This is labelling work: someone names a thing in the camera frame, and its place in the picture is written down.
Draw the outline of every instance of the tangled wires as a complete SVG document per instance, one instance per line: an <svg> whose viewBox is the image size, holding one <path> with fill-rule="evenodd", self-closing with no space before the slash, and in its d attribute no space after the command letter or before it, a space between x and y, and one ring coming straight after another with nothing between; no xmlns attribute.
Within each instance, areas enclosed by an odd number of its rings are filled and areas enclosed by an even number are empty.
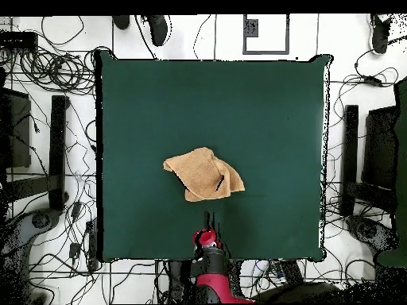
<svg viewBox="0 0 407 305"><path fill-rule="evenodd" d="M30 82L47 91L62 91L74 95L89 95L95 86L95 50L108 50L107 47L97 47L86 53L83 60L71 54L58 55L38 47L36 53L26 53L20 56L21 71ZM87 66L90 58L91 67Z"/></svg>

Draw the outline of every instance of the folded towel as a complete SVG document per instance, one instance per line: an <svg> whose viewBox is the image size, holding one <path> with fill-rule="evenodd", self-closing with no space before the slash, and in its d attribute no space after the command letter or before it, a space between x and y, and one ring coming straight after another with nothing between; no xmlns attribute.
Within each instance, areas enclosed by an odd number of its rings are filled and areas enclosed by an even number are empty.
<svg viewBox="0 0 407 305"><path fill-rule="evenodd" d="M185 199L191 202L226 198L245 190L239 174L205 147L168 158L164 170L175 172L186 188Z"/></svg>

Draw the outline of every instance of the black plug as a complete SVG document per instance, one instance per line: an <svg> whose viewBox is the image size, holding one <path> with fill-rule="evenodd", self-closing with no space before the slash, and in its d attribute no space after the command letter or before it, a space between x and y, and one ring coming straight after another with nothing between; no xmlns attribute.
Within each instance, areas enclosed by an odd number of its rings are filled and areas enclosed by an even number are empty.
<svg viewBox="0 0 407 305"><path fill-rule="evenodd" d="M76 222L81 210L82 210L82 203L74 203L72 213L71 213L72 223Z"/></svg>
<svg viewBox="0 0 407 305"><path fill-rule="evenodd" d="M92 233L93 232L93 221L86 222L86 229L85 233Z"/></svg>
<svg viewBox="0 0 407 305"><path fill-rule="evenodd" d="M39 133L40 129L38 129L37 123L34 121L34 129L35 129L35 133Z"/></svg>
<svg viewBox="0 0 407 305"><path fill-rule="evenodd" d="M380 79L376 79L374 76L363 76L363 82L370 84L373 87L383 87L383 82Z"/></svg>
<svg viewBox="0 0 407 305"><path fill-rule="evenodd" d="M72 265L75 264L75 260L79 258L80 255L80 244L79 243L71 243L69 246L69 258L72 259Z"/></svg>

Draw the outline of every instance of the black power strip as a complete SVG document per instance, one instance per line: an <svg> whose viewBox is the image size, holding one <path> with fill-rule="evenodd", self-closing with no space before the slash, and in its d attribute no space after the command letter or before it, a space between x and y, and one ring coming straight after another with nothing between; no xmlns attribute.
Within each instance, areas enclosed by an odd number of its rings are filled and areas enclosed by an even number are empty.
<svg viewBox="0 0 407 305"><path fill-rule="evenodd" d="M35 32L0 31L0 49L12 54L38 52L38 35Z"/></svg>
<svg viewBox="0 0 407 305"><path fill-rule="evenodd" d="M99 268L99 261L96 259L96 220L86 222L86 231L89 234L89 251L87 253L87 270L95 272Z"/></svg>

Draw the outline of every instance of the green mat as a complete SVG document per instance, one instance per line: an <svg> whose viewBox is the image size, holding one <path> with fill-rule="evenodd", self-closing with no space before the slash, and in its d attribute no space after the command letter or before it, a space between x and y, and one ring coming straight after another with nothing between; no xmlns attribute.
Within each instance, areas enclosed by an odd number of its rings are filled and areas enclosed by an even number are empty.
<svg viewBox="0 0 407 305"><path fill-rule="evenodd" d="M329 56L215 62L100 55L105 261L192 258L205 210L215 212L233 258L321 260ZM163 161L203 146L236 169L246 191L185 201Z"/></svg>

